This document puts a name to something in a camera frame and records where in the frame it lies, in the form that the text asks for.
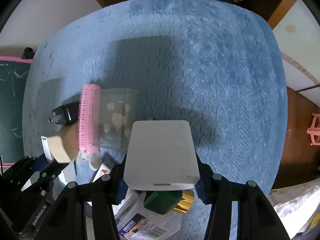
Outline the pink plastic stool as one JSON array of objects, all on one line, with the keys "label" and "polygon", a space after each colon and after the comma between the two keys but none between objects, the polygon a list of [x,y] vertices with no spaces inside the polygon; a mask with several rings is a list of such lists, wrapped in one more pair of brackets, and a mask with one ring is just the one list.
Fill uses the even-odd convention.
[{"label": "pink plastic stool", "polygon": [[313,113],[312,114],[313,119],[311,126],[307,129],[308,135],[310,135],[311,139],[311,146],[319,146],[319,136],[320,136],[320,127],[319,127],[319,116],[320,114],[318,113]]}]

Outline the blue fluffy table cloth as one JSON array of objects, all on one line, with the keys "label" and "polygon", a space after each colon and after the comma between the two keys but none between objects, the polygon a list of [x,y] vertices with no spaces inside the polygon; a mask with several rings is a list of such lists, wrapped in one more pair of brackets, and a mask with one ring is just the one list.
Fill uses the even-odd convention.
[{"label": "blue fluffy table cloth", "polygon": [[[287,96],[276,39],[260,16],[214,0],[131,0],[65,26],[40,45],[29,70],[25,154],[39,155],[40,137],[57,133],[50,110],[90,84],[137,91],[135,122],[189,122],[196,157],[231,182],[255,181],[267,197]],[[194,202],[167,239],[204,239],[211,206],[190,190]],[[112,205],[115,220],[146,192],[128,187]]]}]

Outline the clear plastic box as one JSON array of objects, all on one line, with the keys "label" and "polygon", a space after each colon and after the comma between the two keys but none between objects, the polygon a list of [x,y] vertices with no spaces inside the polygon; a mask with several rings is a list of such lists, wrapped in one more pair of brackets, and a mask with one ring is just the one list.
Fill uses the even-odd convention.
[{"label": "clear plastic box", "polygon": [[138,92],[131,88],[100,89],[93,98],[92,145],[126,150],[136,119]]}]

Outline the beige rectangular box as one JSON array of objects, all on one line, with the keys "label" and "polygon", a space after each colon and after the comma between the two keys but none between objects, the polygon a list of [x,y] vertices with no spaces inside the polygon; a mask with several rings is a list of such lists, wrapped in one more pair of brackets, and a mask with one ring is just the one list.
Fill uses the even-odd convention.
[{"label": "beige rectangular box", "polygon": [[67,143],[66,132],[63,129],[51,137],[41,136],[41,142],[44,155],[50,163],[55,160],[60,164],[67,164],[78,154],[77,148],[71,148]]}]

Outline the clear box blue label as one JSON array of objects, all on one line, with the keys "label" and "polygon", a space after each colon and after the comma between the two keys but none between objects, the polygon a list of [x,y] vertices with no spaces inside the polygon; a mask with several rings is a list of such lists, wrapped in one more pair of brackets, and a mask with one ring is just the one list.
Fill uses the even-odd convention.
[{"label": "clear box blue label", "polygon": [[159,215],[146,209],[145,195],[141,193],[116,220],[120,239],[167,239],[180,230],[182,215],[174,211]]}]

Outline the green bottle gold cap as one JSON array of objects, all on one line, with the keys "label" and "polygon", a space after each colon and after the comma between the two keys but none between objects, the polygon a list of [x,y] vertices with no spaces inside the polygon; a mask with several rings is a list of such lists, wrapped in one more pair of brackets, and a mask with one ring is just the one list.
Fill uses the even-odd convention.
[{"label": "green bottle gold cap", "polygon": [[159,215],[166,215],[170,211],[184,214],[191,208],[194,198],[192,190],[147,191],[143,206]]}]

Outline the white power bank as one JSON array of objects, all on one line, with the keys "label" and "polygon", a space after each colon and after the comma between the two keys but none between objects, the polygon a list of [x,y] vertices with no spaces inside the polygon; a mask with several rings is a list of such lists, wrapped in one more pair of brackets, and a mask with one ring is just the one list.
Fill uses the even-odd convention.
[{"label": "white power bank", "polygon": [[189,122],[134,122],[123,176],[129,188],[137,191],[189,190],[199,179]]}]

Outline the green chalkboard pink frame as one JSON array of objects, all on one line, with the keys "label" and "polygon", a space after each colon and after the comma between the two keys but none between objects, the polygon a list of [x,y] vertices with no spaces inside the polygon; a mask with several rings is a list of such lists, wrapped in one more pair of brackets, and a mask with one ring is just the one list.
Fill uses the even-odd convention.
[{"label": "green chalkboard pink frame", "polygon": [[11,165],[24,157],[22,107],[31,60],[1,56],[1,159]]}]

